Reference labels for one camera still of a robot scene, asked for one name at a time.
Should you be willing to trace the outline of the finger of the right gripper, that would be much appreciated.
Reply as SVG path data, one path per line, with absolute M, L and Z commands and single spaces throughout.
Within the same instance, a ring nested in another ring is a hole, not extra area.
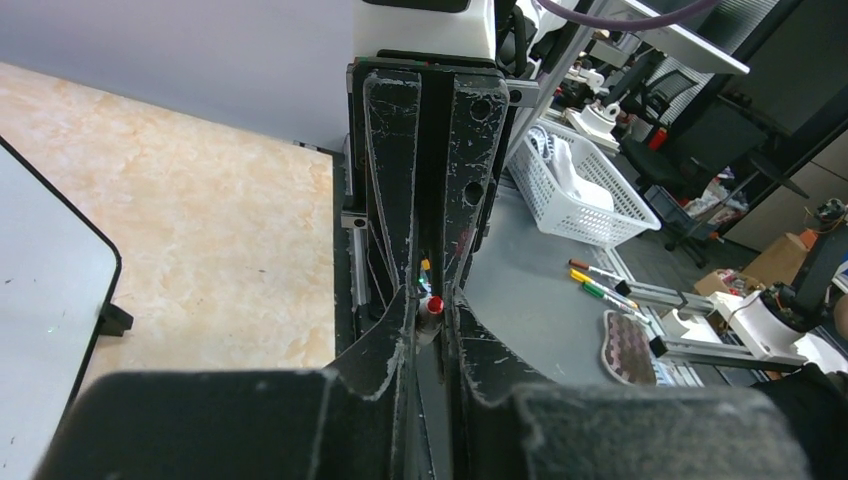
M 462 283 L 509 104 L 504 79 L 454 78 L 445 174 L 442 279 L 448 295 Z
M 363 82 L 367 150 L 395 289 L 411 281 L 420 97 L 415 72 L 376 69 Z

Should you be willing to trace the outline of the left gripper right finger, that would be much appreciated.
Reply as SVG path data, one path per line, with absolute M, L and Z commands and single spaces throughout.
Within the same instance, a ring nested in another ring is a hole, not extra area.
M 445 311 L 457 479 L 807 479 L 787 421 L 758 391 L 566 386 L 527 364 L 462 292 Z

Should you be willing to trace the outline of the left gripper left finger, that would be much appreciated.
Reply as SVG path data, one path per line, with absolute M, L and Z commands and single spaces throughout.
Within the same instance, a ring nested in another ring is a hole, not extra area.
M 406 479 L 414 297 L 315 370 L 124 372 L 74 402 L 39 479 Z

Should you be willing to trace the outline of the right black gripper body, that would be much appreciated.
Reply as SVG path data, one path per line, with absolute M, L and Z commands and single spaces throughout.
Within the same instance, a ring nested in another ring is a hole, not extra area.
M 496 76 L 506 82 L 509 93 L 508 110 L 479 217 L 475 243 L 466 263 L 463 278 L 467 275 L 471 258 L 479 249 L 484 236 L 494 192 L 505 160 L 507 135 L 515 117 L 516 109 L 510 98 L 507 79 L 493 61 L 433 54 L 383 50 L 375 56 L 359 57 L 349 65 L 348 107 L 351 154 L 354 164 L 353 205 L 362 208 L 367 217 L 365 251 L 369 273 L 374 279 L 391 279 L 389 255 L 386 253 L 380 228 L 375 186 L 372 181 L 372 165 L 367 150 L 366 113 L 363 99 L 363 82 L 368 73 L 376 69 L 415 72 L 421 78 L 411 278 L 418 274 L 419 261 L 428 258 L 435 267 L 437 276 L 442 279 L 444 183 L 454 78 L 458 75 Z

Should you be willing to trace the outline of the red capped white marker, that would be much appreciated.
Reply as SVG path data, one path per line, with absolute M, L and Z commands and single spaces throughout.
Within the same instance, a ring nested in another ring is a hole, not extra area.
M 419 302 L 416 316 L 416 344 L 424 347 L 433 342 L 442 329 L 444 301 L 429 295 Z

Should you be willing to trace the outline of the black framed whiteboard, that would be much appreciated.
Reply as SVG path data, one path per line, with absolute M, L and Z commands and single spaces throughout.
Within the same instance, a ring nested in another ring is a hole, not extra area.
M 121 272 L 115 245 L 1 143 L 1 476 L 29 479 L 73 402 Z

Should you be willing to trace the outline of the white robot base outside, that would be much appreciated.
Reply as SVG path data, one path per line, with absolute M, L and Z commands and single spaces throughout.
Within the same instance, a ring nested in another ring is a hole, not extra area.
M 847 372 L 847 354 L 816 333 L 799 333 L 772 315 L 760 291 L 742 298 L 714 292 L 708 296 L 718 314 L 756 360 L 786 367 L 813 363 L 825 373 Z

